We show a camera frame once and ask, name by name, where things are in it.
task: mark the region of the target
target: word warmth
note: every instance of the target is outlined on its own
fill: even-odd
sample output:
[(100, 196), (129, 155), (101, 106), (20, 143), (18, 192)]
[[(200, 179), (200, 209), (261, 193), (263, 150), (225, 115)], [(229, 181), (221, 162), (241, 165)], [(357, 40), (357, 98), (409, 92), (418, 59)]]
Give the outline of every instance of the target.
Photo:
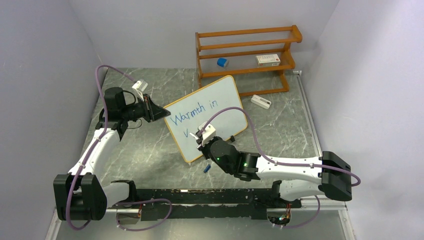
[(200, 103), (197, 103), (198, 107), (193, 109), (192, 111), (188, 111), (185, 114), (181, 114), (181, 112), (178, 115), (175, 115), (174, 117), (171, 117), (171, 121), (175, 124), (175, 126), (178, 126), (178, 123), (182, 123), (184, 120), (194, 118), (196, 115), (200, 114), (203, 111), (206, 111), (205, 107), (203, 105), (200, 105)]

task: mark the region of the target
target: whiteboard wooden frame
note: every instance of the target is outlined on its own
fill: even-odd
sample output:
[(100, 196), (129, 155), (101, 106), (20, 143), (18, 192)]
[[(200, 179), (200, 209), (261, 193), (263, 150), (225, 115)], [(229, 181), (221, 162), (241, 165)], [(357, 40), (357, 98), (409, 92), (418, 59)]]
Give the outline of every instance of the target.
[[(199, 88), (196, 91), (194, 91), (194, 92), (192, 92), (190, 94), (187, 94), (187, 95), (183, 96), (182, 98), (180, 98), (180, 99), (178, 99), (178, 100), (176, 100), (176, 101), (174, 101), (174, 102), (166, 105), (164, 108), (166, 109), (166, 108), (170, 107), (171, 105), (174, 105), (174, 104), (178, 103), (179, 101), (181, 101), (181, 100), (183, 100), (185, 98), (188, 98), (189, 96), (191, 96), (191, 95), (193, 95), (193, 94), (195, 94), (197, 92), (200, 92), (201, 90), (206, 89), (206, 88), (208, 88), (208, 87), (210, 87), (210, 86), (212, 86), (212, 85), (214, 85), (214, 84), (216, 84), (216, 83), (220, 82), (221, 80), (223, 80), (225, 78), (228, 78), (228, 77), (230, 77), (232, 79), (232, 83), (234, 84), (235, 91), (237, 92), (238, 101), (240, 102), (240, 106), (243, 109), (242, 100), (240, 99), (239, 91), (237, 90), (236, 81), (234, 81), (234, 77), (231, 76), (231, 75), (226, 75), (224, 77), (221, 77), (220, 79), (218, 79), (218, 80), (216, 80), (216, 81), (214, 81), (214, 82), (212, 82), (212, 83), (210, 83), (210, 84), (208, 84), (208, 85), (206, 85), (206, 86), (204, 86), (202, 88)], [(239, 133), (241, 133), (241, 132), (243, 132), (248, 127), (248, 119), (246, 118), (246, 115), (244, 115), (244, 120), (246, 121), (246, 126), (241, 131), (239, 131), (236, 134), (234, 134), (234, 136), (237, 135), (237, 134), (239, 134)], [(186, 162), (186, 163), (192, 163), (195, 160), (199, 159), (201, 156), (203, 156), (203, 154), (199, 151), (199, 156), (197, 156), (195, 159), (193, 159), (191, 161), (187, 161), (187, 159), (184, 157), (184, 154), (183, 154), (183, 151), (181, 150), (180, 145), (178, 144), (178, 141), (176, 140), (176, 138), (175, 138), (175, 136), (174, 136), (174, 134), (173, 134), (170, 126), (168, 125), (168, 122), (166, 121), (166, 119), (164, 121), (165, 121), (166, 126), (168, 127), (169, 132), (172, 135), (172, 138), (173, 138), (174, 142), (176, 143), (176, 145), (178, 147), (179, 152), (181, 153), (182, 158), (184, 159), (184, 162)]]

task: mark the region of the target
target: blue object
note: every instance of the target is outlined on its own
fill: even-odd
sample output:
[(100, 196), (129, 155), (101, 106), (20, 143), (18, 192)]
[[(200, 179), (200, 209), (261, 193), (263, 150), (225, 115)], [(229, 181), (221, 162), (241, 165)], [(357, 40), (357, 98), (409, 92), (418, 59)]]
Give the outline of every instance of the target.
[(228, 64), (228, 60), (225, 58), (218, 58), (218, 61), (216, 62), (216, 64), (218, 64), (218, 66), (225, 68)]
[(207, 173), (207, 172), (209, 171), (209, 169), (211, 169), (211, 165), (210, 165), (210, 164), (208, 164), (208, 165), (206, 166), (206, 168), (203, 170), (203, 172), (204, 172), (204, 173)]

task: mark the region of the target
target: white wall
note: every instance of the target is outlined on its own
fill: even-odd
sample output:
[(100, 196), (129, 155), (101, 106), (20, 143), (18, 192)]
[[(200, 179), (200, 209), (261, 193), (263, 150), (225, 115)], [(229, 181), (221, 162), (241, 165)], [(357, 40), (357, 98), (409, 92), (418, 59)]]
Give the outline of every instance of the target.
[(305, 69), (323, 150), (362, 178), (362, 239), (424, 239), (424, 2), (341, 0)]
[(339, 0), (70, 0), (100, 58), (117, 67), (196, 68), (195, 32), (297, 25), (296, 68)]
[(44, 239), (53, 180), (98, 98), (93, 44), (67, 0), (0, 2), (0, 239)]

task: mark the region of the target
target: whiteboard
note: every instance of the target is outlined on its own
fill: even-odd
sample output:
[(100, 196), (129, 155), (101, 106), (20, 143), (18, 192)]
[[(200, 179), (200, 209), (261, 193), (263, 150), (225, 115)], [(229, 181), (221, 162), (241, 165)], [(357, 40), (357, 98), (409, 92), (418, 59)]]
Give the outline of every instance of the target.
[[(228, 107), (243, 108), (236, 83), (230, 75), (164, 107), (171, 112), (171, 115), (165, 118), (165, 123), (185, 162), (191, 163), (202, 156), (202, 153), (197, 150), (196, 140), (190, 133), (195, 134), (202, 123)], [(212, 120), (211, 124), (216, 129), (216, 135), (224, 140), (228, 140), (248, 127), (246, 116), (237, 110), (221, 113)]]

